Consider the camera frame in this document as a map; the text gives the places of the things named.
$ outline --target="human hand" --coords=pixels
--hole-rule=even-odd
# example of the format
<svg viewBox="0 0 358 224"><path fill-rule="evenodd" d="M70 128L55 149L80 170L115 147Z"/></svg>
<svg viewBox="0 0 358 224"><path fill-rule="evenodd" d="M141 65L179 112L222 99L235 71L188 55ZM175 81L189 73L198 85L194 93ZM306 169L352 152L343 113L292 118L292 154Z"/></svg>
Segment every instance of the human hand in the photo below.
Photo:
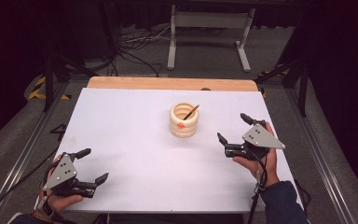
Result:
<svg viewBox="0 0 358 224"><path fill-rule="evenodd" d="M273 131L271 129L271 126L269 126L269 123L266 124L267 130L273 135ZM256 177L257 170L260 172L260 175L263 174L263 168L257 161L249 161L245 159L244 157L234 157L232 159L234 162L242 165L246 169L248 169L254 177ZM279 178L277 175L277 153L275 148L271 148L269 150L269 153L261 159L261 161L266 164L266 171L268 174L267 183L264 186L269 187L277 182L279 182Z"/></svg>
<svg viewBox="0 0 358 224"><path fill-rule="evenodd" d="M60 160L61 157L62 157L62 155L58 156L54 160L54 162ZM54 171L54 168L48 172L48 179L51 177L51 174L53 173L53 171ZM79 202L83 201L83 197L81 195L72 195L72 196L64 198L64 197L60 197L60 196L56 196L56 195L51 195L51 193L52 193L52 190L49 189L47 191L47 195L50 195L50 197L48 198L48 206L51 209L54 209L54 212L59 215L63 212L63 210L65 208L71 206L74 203L79 203ZM39 201L43 197L44 197L44 192L43 192L43 186L42 186L40 193L39 193Z"/></svg>

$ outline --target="dark background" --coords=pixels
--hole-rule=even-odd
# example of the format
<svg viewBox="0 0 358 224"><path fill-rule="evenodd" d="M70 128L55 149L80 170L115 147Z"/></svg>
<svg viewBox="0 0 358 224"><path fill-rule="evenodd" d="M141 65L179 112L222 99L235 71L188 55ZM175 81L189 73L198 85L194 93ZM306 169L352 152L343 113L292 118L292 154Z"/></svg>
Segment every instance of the dark background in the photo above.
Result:
<svg viewBox="0 0 358 224"><path fill-rule="evenodd" d="M46 55L46 43L42 40L46 40L46 35L54 34L56 42L50 43L50 49L80 63L84 58L107 54L103 42L97 41L100 45L92 46L97 36L74 41L75 32L82 32L82 28L94 29L90 34L102 34L101 26L71 27L68 20L76 17L75 12L68 12L59 1L39 2L45 7L46 18L53 20L51 27L41 26L35 19L41 16L39 5L0 1L0 129L27 103L24 90L42 71ZM254 26L297 26L280 63L296 59L308 62L319 103L358 177L358 1L314 1L314 4L323 7L305 13L300 24L296 13L257 10ZM115 7L111 19L123 26L135 24L149 29L169 22L166 7L120 5ZM91 20L98 17L95 10L89 14Z"/></svg>

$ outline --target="gray carpet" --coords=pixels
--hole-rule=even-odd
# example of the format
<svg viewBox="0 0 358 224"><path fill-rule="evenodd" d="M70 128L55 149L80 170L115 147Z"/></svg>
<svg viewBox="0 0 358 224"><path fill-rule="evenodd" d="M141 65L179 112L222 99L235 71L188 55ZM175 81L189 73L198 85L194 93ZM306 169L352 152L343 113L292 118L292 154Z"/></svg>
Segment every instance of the gray carpet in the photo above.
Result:
<svg viewBox="0 0 358 224"><path fill-rule="evenodd" d="M220 35L210 35L198 30L185 30L177 38L176 65L173 71L166 69L169 42L160 40L143 49L130 50L129 53L145 60L148 63L161 63L161 77L209 77L253 79L262 71L273 69L288 37L293 29L253 29L249 34L245 51L252 68L251 73L244 73L241 63L234 49L233 43L241 32L226 30ZM145 75L151 77L153 70L143 64L131 63L117 57L116 68L120 76ZM111 75L112 66L99 71L101 75ZM290 103L287 90L279 85L282 77L274 77L267 84L261 85L267 90L266 104L272 121L280 139L287 145L285 156L292 172L296 175L301 186L306 189L312 201L308 208L311 223L343 223L339 217L331 197L326 189L324 180L314 161L310 142L296 116L296 108ZM29 95L36 79L30 87L24 90ZM73 78L66 86L65 94L71 94L71 100L60 100L48 118L45 128L38 138L34 153L25 166L27 174L50 151L59 145L58 134L49 133L50 130L68 124L76 105L81 88L87 85L87 80ZM31 99L26 107L8 123L0 132L0 188L4 185L7 175L20 156L22 149L27 145L34 127L42 115L44 100ZM307 98L307 120L315 133L315 137L323 151L324 158L336 176L341 186L343 197L355 223L358 223L358 180L346 163L337 140L332 134L325 120L323 111L309 87ZM38 185L47 168L46 162L40 170L33 174L10 195L0 214L0 223L7 221L16 212L29 212L35 203ZM64 214L68 219L78 223L91 223L96 214ZM265 223L263 213L257 213L254 223Z"/></svg>

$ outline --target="sleeve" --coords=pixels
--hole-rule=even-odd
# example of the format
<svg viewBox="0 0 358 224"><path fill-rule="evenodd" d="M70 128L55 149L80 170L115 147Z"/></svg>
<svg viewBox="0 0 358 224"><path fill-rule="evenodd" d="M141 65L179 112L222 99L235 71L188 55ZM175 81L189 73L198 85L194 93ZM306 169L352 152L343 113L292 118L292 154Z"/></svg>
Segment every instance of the sleeve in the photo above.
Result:
<svg viewBox="0 0 358 224"><path fill-rule="evenodd" d="M21 214L12 218L8 224L46 224L47 222L37 219L29 214Z"/></svg>
<svg viewBox="0 0 358 224"><path fill-rule="evenodd" d="M309 224L307 217L296 202L297 194L290 181L281 181L260 193L266 204L268 224Z"/></svg>

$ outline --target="white table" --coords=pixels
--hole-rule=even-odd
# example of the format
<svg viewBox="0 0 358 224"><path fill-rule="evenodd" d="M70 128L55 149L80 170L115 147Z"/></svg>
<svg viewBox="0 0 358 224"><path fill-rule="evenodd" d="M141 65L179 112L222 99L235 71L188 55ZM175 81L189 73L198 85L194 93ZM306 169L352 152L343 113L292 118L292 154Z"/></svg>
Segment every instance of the white table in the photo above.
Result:
<svg viewBox="0 0 358 224"><path fill-rule="evenodd" d="M200 104L197 132L178 138L169 130L177 102ZM58 154L90 147L75 161L80 181L109 177L93 199L69 210L105 213L243 213L250 210L255 179L225 157L220 132L242 143L251 128L240 118L270 121L258 91L160 91L83 89ZM290 180L278 153L278 176ZM264 210L260 200L256 210Z"/></svg>

